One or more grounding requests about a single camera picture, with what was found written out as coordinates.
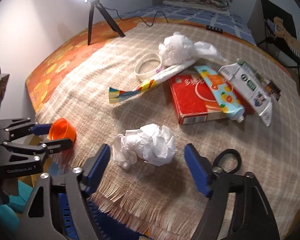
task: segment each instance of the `blanket fringe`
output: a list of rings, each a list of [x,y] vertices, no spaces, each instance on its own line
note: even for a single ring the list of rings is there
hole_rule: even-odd
[[[190,235],[177,235],[172,232],[163,230],[162,228],[158,228],[157,226],[138,218],[122,209],[118,202],[113,203],[109,201],[99,192],[96,192],[91,200],[98,205],[99,209],[102,212],[107,213],[107,215],[125,224],[133,231],[140,232],[141,234],[144,234],[152,239],[189,240],[191,238]]]
[[[119,183],[113,183],[105,175],[98,191],[91,197],[100,210],[142,234],[157,240],[190,239],[196,227],[186,218],[172,217],[171,214],[155,208],[139,199]]]

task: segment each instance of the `orange cup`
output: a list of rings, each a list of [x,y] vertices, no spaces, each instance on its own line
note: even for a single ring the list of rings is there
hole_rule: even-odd
[[[64,118],[56,120],[49,130],[49,139],[58,140],[69,138],[74,142],[76,137],[76,131],[74,126]]]

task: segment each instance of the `tripod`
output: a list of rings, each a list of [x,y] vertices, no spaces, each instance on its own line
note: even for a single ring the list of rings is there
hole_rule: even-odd
[[[106,11],[103,5],[100,3],[100,0],[85,0],[85,2],[90,2],[90,12],[89,12],[89,25],[88,25],[88,46],[91,43],[91,34],[92,34],[92,22],[93,22],[93,15],[94,15],[94,8],[96,7],[99,12],[102,14],[104,19],[107,21],[109,26],[112,28],[114,32],[117,32],[120,37],[125,37],[124,33],[114,21],[114,19],[110,16],[110,14]]]

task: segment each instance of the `red box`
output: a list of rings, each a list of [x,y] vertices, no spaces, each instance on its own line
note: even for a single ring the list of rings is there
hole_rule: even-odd
[[[177,75],[169,83],[179,124],[227,118],[199,74]],[[237,91],[233,92],[244,106],[245,115],[253,114],[250,104]]]

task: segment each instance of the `tripod leg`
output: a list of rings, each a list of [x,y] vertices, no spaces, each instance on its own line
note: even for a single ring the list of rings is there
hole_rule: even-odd
[[[124,33],[120,29],[120,27],[117,25],[117,23],[114,21],[114,19],[110,16],[110,14],[106,11],[106,9],[102,6],[101,3],[96,4],[96,8],[99,10],[99,12],[102,14],[104,19],[107,21],[107,23],[110,25],[112,30],[117,32],[120,37],[125,37]]]
[[[91,5],[90,12],[89,12],[89,25],[88,25],[88,46],[91,43],[93,14],[94,14],[94,6]]]

